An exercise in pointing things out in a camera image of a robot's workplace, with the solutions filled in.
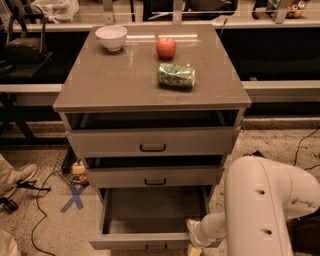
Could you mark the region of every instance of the apple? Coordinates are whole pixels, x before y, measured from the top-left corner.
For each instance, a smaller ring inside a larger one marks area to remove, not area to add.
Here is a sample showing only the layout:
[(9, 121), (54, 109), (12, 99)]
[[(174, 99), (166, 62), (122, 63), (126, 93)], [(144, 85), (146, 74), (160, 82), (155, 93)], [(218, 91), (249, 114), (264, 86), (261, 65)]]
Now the apple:
[(169, 60), (176, 52), (176, 41), (170, 37), (159, 38), (156, 44), (157, 54), (161, 59)]

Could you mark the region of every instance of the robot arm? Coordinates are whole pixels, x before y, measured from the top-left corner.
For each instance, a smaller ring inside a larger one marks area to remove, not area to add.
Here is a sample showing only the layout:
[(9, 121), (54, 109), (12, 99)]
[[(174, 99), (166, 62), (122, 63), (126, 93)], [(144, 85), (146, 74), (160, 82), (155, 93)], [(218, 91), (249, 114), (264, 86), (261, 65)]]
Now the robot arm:
[(241, 157), (226, 173), (225, 216), (208, 214), (201, 222), (189, 222), (190, 240), (194, 247), (206, 247), (223, 237), (225, 227), (230, 256), (290, 256), (286, 221), (319, 206), (320, 185), (308, 172), (261, 157)]

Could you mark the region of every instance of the white bowl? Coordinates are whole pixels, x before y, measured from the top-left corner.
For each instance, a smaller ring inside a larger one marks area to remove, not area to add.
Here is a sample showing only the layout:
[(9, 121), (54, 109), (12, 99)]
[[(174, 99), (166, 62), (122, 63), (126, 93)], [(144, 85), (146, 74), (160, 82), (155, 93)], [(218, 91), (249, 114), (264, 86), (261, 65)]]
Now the white bowl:
[(119, 51), (127, 38), (127, 29), (119, 25), (101, 27), (96, 31), (100, 44), (109, 51)]

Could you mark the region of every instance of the concrete floor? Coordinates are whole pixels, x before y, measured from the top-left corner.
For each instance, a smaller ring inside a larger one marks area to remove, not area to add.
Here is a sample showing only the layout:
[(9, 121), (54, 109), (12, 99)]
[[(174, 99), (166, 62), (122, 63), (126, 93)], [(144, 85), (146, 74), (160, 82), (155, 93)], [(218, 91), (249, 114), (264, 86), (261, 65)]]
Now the concrete floor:
[[(240, 132), (232, 154), (227, 158), (225, 167), (227, 169), (230, 163), (238, 157), (257, 150), (269, 159), (293, 164), (299, 141), (319, 126), (319, 119), (306, 122), (247, 120), (244, 122), (244, 129)], [(297, 166), (308, 168), (320, 164), (319, 141), (320, 131), (302, 141)], [(65, 149), (62, 146), (0, 146), (0, 153), (17, 168), (28, 163), (37, 164), (38, 172), (35, 179), (37, 185), (40, 186), (48, 175), (59, 170), (57, 167), (61, 164)], [(320, 180), (320, 167), (310, 170), (310, 173)], [(95, 251), (88, 243), (88, 240), (97, 232), (102, 209), (95, 190), (88, 186), (80, 195), (83, 203), (82, 209), (78, 209), (73, 203), (70, 208), (62, 212), (62, 208), (72, 196), (69, 185), (59, 175), (53, 174), (48, 178), (45, 186), (51, 187), (52, 190), (41, 192), (38, 202), (48, 216), (34, 232), (35, 243), (42, 250), (57, 256), (187, 255), (186, 250), (168, 250), (165, 253), (156, 254), (146, 253), (144, 250)], [(212, 211), (223, 211), (223, 188), (222, 178), (210, 202)], [(0, 208), (0, 226), (14, 235), (22, 255), (44, 255), (37, 251), (31, 243), (32, 230), (44, 216), (37, 208), (37, 193), (34, 190), (18, 189), (11, 198), (19, 205), (19, 209), (8, 214), (2, 207)], [(226, 256), (226, 242), (223, 241), (218, 248), (205, 249), (203, 255)]]

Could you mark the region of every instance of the blue x mark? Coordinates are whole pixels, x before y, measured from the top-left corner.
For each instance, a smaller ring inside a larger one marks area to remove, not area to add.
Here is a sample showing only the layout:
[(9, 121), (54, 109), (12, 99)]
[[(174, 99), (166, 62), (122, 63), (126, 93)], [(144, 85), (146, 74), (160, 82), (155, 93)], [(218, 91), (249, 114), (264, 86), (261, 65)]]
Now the blue x mark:
[(71, 193), (72, 193), (72, 197), (66, 203), (66, 205), (62, 207), (60, 212), (66, 212), (70, 208), (70, 206), (73, 204), (73, 202), (75, 202), (75, 204), (77, 205), (79, 210), (82, 209), (83, 208), (83, 203), (81, 201), (80, 195), (86, 189), (86, 187), (87, 186), (80, 186), (80, 188), (77, 189), (77, 187), (75, 185), (71, 185), (70, 186), (70, 190), (71, 190)]

